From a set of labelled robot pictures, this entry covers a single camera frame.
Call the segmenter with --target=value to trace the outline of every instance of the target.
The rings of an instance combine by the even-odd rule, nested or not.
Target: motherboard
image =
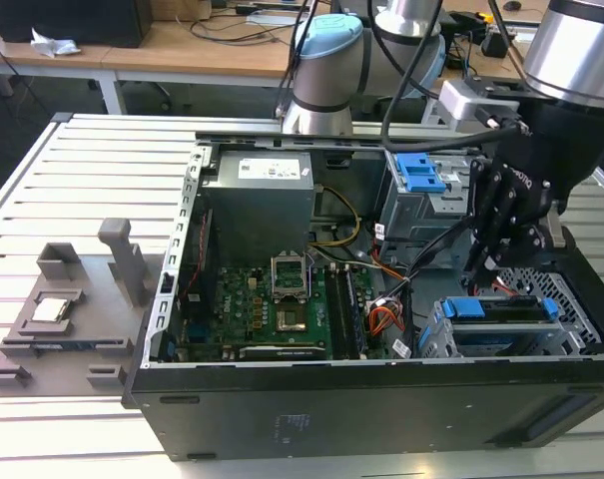
[[[186,317],[182,346],[195,362],[359,359],[387,356],[367,331],[373,298],[366,268],[292,264],[223,267],[210,315]],[[279,290],[303,287],[302,298]]]

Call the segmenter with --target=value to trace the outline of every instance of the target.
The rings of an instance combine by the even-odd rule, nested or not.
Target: connector
[[[517,112],[503,105],[479,105],[474,112],[474,116],[484,126],[492,130],[499,130],[513,124],[519,128],[521,125],[525,125],[521,123],[521,117]]]

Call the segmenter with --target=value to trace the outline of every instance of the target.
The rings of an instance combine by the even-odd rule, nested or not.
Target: wooden desk
[[[102,68],[102,59],[111,47],[82,45],[82,52],[49,58],[37,53],[29,43],[5,43],[0,37],[0,52],[12,65],[39,65],[49,67]]]
[[[217,18],[207,21],[206,25],[219,29],[241,21],[242,17]],[[292,29],[278,30],[273,34],[289,42]],[[195,31],[207,34],[202,27],[196,26]],[[233,38],[258,32],[264,32],[264,28],[243,24],[219,32],[211,30],[208,35]],[[265,33],[259,40],[269,38],[272,37]],[[226,45],[196,38],[177,22],[155,22],[139,49],[112,48],[102,59],[102,66],[114,70],[280,78],[288,57],[289,47],[282,42],[255,46]]]
[[[506,0],[498,0],[502,7]],[[519,12],[503,12],[504,18],[540,20],[548,0],[521,0]],[[445,0],[448,11],[489,12],[486,0]],[[318,13],[327,13],[320,5]],[[210,35],[222,38],[238,37],[260,32],[258,25],[240,24],[242,18],[222,17],[207,22]],[[206,33],[202,27],[196,31]],[[292,28],[273,32],[286,42]],[[288,46],[272,42],[257,46],[229,46],[196,38],[176,22],[155,22],[138,49],[80,45],[82,53],[49,58],[36,53],[29,44],[8,44],[0,38],[0,50],[14,68],[25,76],[86,78],[96,80],[102,89],[107,110],[125,114],[119,81],[145,81],[215,85],[274,87],[288,62]],[[485,58],[480,49],[472,49],[470,64],[480,75],[513,77],[516,75],[509,60]],[[11,74],[0,57],[0,74]],[[445,71],[442,79],[456,78],[459,71]]]

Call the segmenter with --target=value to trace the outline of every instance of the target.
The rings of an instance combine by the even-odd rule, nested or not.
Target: power supply label
[[[241,180],[300,180],[300,161],[296,159],[244,158],[240,160]]]

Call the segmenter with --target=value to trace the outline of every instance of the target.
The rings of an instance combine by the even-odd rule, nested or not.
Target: gray robot arm
[[[383,41],[399,65],[407,65],[414,55],[424,30],[420,18],[427,18],[431,8],[432,3],[424,0],[391,0],[388,9],[376,16]],[[443,60],[444,42],[436,29],[414,78],[429,87],[438,77]],[[350,98],[355,94],[392,95],[400,80],[371,31],[363,29],[356,17],[316,17],[295,72],[293,99],[285,113],[283,131],[351,135]],[[411,90],[404,92],[404,96],[414,94]]]

